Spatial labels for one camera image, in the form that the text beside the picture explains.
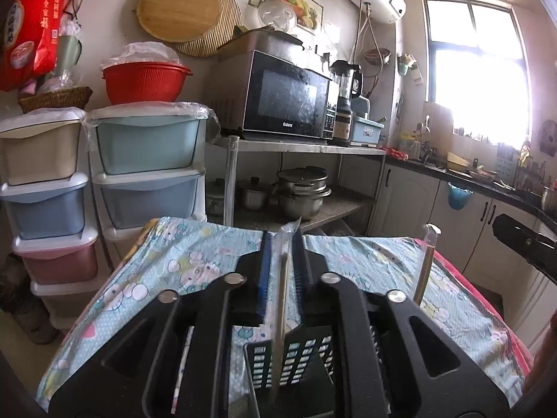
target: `blender handle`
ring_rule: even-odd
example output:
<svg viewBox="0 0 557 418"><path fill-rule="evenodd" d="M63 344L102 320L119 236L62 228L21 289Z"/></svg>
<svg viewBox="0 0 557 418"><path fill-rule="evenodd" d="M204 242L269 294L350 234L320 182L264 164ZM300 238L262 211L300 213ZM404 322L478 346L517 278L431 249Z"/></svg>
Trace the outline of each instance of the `blender handle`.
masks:
<svg viewBox="0 0 557 418"><path fill-rule="evenodd" d="M354 72L354 81L356 81L356 80L358 82L358 88L357 88L357 90L354 90L354 88L352 88L352 98L361 96L361 89L362 89L362 86L364 84L364 80L363 80L363 76L361 75L360 71L355 71Z"/></svg>

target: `lower shelf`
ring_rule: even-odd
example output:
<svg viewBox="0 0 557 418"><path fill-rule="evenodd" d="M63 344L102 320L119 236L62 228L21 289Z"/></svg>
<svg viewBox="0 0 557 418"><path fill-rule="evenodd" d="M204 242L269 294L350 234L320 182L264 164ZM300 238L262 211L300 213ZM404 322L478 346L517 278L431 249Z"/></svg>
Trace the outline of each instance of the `lower shelf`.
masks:
<svg viewBox="0 0 557 418"><path fill-rule="evenodd" d="M323 224L346 217L373 202L369 196L353 192L343 187L331 187L332 193L324 198L323 207L311 220L302 222L300 228L309 231ZM221 217L208 217L212 223L222 224ZM237 209L234 212L234 226L245 230L277 232L290 219L285 217L278 206L267 206L263 210Z"/></svg>

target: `cutting board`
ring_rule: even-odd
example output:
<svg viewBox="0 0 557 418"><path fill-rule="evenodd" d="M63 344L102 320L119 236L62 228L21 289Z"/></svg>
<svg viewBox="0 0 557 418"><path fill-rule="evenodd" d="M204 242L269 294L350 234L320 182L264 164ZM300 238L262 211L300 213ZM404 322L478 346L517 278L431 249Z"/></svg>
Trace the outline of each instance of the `cutting board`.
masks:
<svg viewBox="0 0 557 418"><path fill-rule="evenodd" d="M452 148L453 117L450 108L424 102L422 121L430 116L430 144L437 149L437 156L446 157Z"/></svg>
<svg viewBox="0 0 557 418"><path fill-rule="evenodd" d="M174 45L176 50L192 57L206 58L217 54L217 49L232 39L234 27L242 24L242 12L235 0L218 1L221 18L216 26L197 40Z"/></svg>
<svg viewBox="0 0 557 418"><path fill-rule="evenodd" d="M218 0L139 0L143 29L167 42L189 42L209 32L219 21Z"/></svg>

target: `hanging blue basket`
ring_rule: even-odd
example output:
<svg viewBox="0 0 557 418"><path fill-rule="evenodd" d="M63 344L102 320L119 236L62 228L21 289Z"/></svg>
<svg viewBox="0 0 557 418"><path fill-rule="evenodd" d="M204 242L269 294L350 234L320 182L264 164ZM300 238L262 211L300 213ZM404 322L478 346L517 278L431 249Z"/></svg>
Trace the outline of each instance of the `hanging blue basket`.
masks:
<svg viewBox="0 0 557 418"><path fill-rule="evenodd" d="M472 193L472 190L464 190L462 188L455 187L450 182L449 184L449 205L454 210L462 209L468 202Z"/></svg>

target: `microwave oven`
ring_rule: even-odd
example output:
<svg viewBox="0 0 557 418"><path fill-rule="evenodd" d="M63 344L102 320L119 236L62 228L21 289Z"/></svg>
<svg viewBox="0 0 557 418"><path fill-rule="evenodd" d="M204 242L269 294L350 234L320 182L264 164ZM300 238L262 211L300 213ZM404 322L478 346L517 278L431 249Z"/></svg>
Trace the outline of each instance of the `microwave oven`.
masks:
<svg viewBox="0 0 557 418"><path fill-rule="evenodd" d="M251 51L213 66L204 96L223 133L331 139L339 87L317 72Z"/></svg>

